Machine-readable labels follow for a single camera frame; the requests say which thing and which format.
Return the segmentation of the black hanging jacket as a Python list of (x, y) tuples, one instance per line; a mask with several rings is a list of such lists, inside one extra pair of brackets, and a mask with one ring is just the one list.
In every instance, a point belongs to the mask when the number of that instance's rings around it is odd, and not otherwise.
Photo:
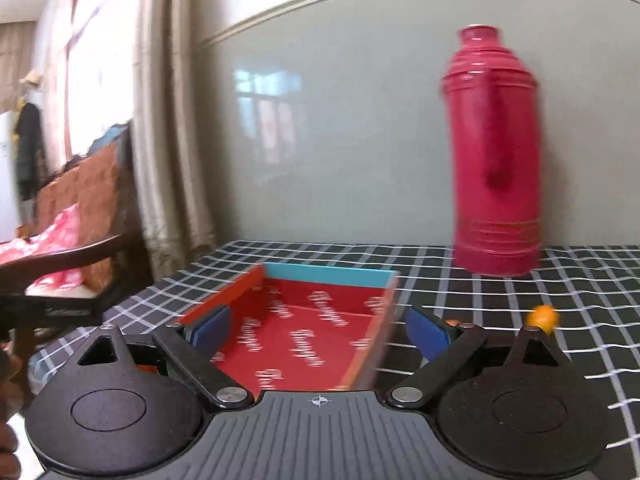
[(41, 112), (35, 104), (26, 102), (18, 115), (16, 180), (21, 200), (31, 200), (48, 177), (44, 154)]

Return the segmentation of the red thermos flask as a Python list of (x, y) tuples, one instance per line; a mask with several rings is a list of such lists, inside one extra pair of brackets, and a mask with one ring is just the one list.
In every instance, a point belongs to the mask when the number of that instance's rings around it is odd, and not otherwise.
[(442, 77), (452, 151), (454, 262), (483, 275), (519, 276), (541, 248), (538, 86), (500, 39), (469, 25)]

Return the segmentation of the red cardboard box tray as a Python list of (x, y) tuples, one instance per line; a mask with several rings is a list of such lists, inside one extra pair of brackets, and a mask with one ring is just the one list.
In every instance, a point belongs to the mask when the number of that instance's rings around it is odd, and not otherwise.
[(259, 396), (370, 388), (395, 318), (398, 275), (266, 262), (179, 322), (206, 360)]

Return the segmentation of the black white grid tablecloth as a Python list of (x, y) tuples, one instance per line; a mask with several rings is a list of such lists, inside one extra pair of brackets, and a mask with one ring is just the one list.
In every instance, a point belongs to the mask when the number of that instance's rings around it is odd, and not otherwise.
[[(266, 262), (394, 271), (395, 318), (370, 388), (268, 390), (214, 408), (152, 341), (157, 327)], [(528, 326), (558, 311), (552, 335)], [(426, 364), (411, 307), (488, 333), (423, 408), (386, 393)], [(551, 247), (497, 278), (439, 246), (235, 240), (79, 332), (26, 417), (49, 479), (634, 479), (639, 474), (639, 251)]]

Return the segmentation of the orange kumquat fruit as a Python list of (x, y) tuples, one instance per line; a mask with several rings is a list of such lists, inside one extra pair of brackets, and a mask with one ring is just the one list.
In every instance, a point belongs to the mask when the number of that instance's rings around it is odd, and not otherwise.
[(559, 313), (554, 307), (548, 306), (548, 304), (541, 304), (534, 307), (532, 312), (529, 312), (526, 324), (540, 328), (547, 335), (552, 335), (559, 325), (559, 320)]

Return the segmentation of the dark wooden rattan sofa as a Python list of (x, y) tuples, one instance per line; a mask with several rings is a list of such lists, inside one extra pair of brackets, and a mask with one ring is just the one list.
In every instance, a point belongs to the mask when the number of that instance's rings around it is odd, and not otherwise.
[(39, 349), (152, 282), (130, 125), (116, 126), (42, 188), (36, 220), (1, 245), (1, 347)]

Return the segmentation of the straw hat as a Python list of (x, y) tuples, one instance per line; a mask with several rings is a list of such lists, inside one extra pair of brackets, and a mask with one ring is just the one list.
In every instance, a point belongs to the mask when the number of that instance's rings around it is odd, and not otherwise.
[(30, 70), (23, 78), (20, 79), (20, 83), (26, 88), (38, 89), (42, 81), (42, 76), (38, 70)]

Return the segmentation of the white refrigerator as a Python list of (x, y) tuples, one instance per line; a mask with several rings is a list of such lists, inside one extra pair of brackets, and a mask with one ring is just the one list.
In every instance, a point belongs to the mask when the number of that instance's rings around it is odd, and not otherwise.
[(13, 145), (14, 114), (0, 115), (0, 240), (15, 236), (21, 225), (20, 196), (17, 192)]

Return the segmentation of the beige lace curtain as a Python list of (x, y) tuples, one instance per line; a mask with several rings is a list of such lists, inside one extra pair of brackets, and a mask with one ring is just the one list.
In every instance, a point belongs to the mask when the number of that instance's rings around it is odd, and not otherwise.
[(206, 180), (194, 0), (140, 0), (134, 44), (134, 178), (154, 278), (186, 266), (218, 240)]

